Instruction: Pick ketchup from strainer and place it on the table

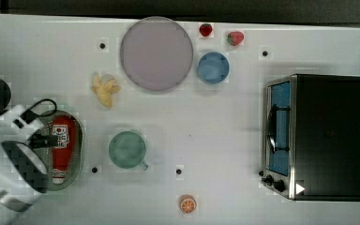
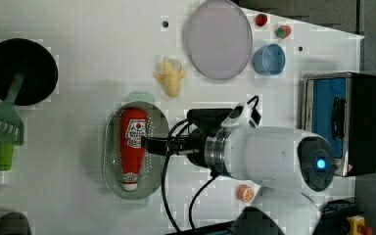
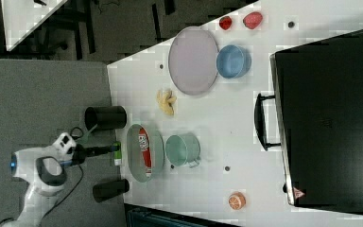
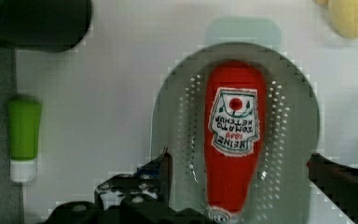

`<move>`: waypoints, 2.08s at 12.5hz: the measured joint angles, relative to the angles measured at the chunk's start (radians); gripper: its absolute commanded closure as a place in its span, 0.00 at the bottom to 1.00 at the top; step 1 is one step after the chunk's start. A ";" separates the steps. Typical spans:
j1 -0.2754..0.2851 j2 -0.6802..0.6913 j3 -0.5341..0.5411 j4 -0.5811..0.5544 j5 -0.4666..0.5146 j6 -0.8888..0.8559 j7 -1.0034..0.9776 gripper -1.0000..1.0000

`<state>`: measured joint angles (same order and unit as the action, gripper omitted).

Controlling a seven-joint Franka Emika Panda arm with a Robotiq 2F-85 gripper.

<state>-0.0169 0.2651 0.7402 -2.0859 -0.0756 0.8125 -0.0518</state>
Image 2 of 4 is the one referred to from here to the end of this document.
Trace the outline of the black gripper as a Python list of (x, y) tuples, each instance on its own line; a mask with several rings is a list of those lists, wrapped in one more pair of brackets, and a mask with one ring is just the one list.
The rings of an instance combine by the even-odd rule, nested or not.
[[(170, 151), (185, 155), (193, 165), (208, 167), (205, 158), (206, 140), (216, 134), (231, 112), (230, 108), (189, 110), (188, 125), (193, 125), (194, 129), (187, 135), (173, 137), (169, 141)], [(159, 156), (165, 156), (168, 150), (166, 138), (143, 137), (142, 146), (149, 154)]]

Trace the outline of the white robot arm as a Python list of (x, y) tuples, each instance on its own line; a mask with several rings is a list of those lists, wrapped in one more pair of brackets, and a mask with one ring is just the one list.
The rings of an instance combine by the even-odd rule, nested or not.
[(160, 156), (184, 155), (212, 176), (260, 186), (230, 224), (232, 235), (312, 235), (325, 205), (321, 197), (336, 169), (328, 141), (300, 129), (258, 125), (238, 109), (193, 109), (180, 125), (188, 134), (144, 137), (142, 146)]

